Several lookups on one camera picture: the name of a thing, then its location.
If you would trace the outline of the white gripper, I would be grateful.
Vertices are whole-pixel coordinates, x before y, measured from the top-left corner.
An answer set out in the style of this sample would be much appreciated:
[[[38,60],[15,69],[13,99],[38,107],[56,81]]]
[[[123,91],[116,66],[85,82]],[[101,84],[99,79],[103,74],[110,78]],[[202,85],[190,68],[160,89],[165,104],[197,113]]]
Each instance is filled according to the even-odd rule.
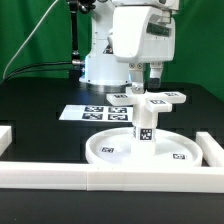
[[[113,13],[112,49],[115,59],[129,64],[131,89],[144,92],[145,65],[150,64],[149,88],[161,85],[163,63],[175,50],[175,21],[169,5],[121,5]]]

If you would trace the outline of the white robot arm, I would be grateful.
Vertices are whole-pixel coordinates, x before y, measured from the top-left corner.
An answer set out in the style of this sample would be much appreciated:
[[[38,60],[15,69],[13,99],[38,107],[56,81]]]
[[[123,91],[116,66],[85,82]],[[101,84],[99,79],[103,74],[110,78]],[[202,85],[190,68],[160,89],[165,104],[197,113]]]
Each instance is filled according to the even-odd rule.
[[[175,51],[180,0],[96,0],[91,50],[80,81],[103,92],[129,85],[136,94],[160,87]]]

